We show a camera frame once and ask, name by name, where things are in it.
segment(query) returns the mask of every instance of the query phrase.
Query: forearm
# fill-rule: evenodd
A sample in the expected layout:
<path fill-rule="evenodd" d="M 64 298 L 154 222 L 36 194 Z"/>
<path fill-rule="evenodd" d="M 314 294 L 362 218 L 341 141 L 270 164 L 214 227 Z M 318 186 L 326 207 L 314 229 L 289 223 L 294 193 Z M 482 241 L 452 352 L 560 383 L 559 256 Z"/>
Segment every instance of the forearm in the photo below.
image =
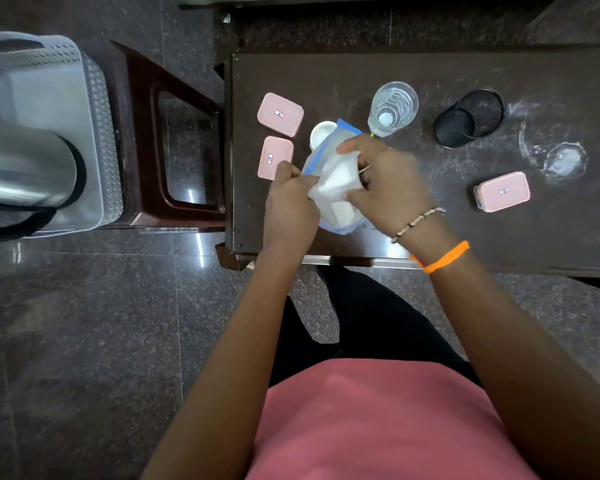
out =
<path fill-rule="evenodd" d="M 296 263 L 263 251 L 144 478 L 241 478 L 264 405 Z"/>
<path fill-rule="evenodd" d="M 434 238 L 439 249 L 427 248 L 430 262 L 458 242 L 448 230 L 440 233 Z M 599 384 L 516 306 L 471 251 L 431 281 L 526 459 L 565 478 L 600 477 Z"/>

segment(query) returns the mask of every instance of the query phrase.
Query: floor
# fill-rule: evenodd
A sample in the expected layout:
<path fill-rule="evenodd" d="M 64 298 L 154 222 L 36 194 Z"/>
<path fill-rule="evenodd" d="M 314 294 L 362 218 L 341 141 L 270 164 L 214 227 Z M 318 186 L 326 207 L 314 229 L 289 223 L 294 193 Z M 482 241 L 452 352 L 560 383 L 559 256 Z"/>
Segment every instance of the floor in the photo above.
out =
<path fill-rule="evenodd" d="M 600 16 L 568 0 L 545 11 L 549 1 L 336 4 L 320 15 L 311 7 L 245 9 L 229 24 L 216 14 L 214 24 L 213 12 L 179 11 L 168 0 L 0 0 L 0 29 L 76 42 L 112 37 L 222 102 L 214 40 L 246 48 L 600 40 Z M 176 139 L 189 131 L 174 127 Z M 187 144 L 170 155 L 175 181 L 188 179 Z M 250 271 L 217 265 L 221 241 L 101 230 L 0 244 L 1 479 L 139 476 L 249 279 Z M 412 303 L 462 352 L 421 273 L 360 271 Z M 600 381 L 600 290 L 558 276 L 497 279 Z M 316 340 L 337 341 L 312 267 L 300 268 L 291 296 Z"/>

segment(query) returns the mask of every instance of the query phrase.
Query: black cup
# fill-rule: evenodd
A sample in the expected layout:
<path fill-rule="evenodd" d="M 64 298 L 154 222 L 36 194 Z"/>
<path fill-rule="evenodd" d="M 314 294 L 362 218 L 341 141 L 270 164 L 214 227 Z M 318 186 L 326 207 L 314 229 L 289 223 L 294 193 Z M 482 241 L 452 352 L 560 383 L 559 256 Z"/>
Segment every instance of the black cup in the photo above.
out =
<path fill-rule="evenodd" d="M 491 89 L 478 89 L 441 112 L 433 122 L 433 134 L 442 146 L 458 148 L 494 132 L 503 118 L 500 96 Z"/>

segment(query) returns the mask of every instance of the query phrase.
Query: hand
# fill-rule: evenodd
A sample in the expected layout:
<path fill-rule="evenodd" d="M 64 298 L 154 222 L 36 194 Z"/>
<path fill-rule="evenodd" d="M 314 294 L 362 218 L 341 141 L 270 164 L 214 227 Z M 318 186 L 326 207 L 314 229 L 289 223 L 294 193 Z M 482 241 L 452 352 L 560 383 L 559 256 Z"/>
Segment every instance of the hand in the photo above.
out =
<path fill-rule="evenodd" d="M 300 265 L 320 222 L 320 211 L 306 196 L 316 183 L 318 177 L 301 175 L 291 163 L 279 163 L 265 205 L 263 252 Z"/>
<path fill-rule="evenodd" d="M 366 134 L 348 139 L 336 149 L 338 153 L 355 150 L 360 151 L 358 165 L 369 169 L 361 175 L 365 188 L 347 192 L 347 200 L 380 232 L 395 237 L 417 216 L 436 207 L 411 153 L 392 150 Z M 399 240 L 425 265 L 451 249 L 452 241 L 457 243 L 439 214 L 419 222 Z"/>

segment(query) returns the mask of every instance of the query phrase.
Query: pink container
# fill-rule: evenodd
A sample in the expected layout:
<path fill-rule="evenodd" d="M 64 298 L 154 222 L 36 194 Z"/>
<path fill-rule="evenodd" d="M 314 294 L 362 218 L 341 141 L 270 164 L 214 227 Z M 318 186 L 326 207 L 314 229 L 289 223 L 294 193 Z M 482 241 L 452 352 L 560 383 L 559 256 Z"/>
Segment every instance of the pink container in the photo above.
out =
<path fill-rule="evenodd" d="M 258 110 L 258 121 L 288 137 L 294 137 L 304 116 L 302 106 L 277 94 L 267 93 Z"/>
<path fill-rule="evenodd" d="M 293 155 L 294 144 L 288 139 L 267 136 L 264 138 L 264 145 L 262 145 L 258 176 L 267 180 L 273 180 L 276 177 L 278 163 L 282 161 L 290 162 Z"/>
<path fill-rule="evenodd" d="M 478 207 L 495 212 L 526 202 L 531 198 L 527 176 L 521 171 L 487 180 L 473 188 Z"/>

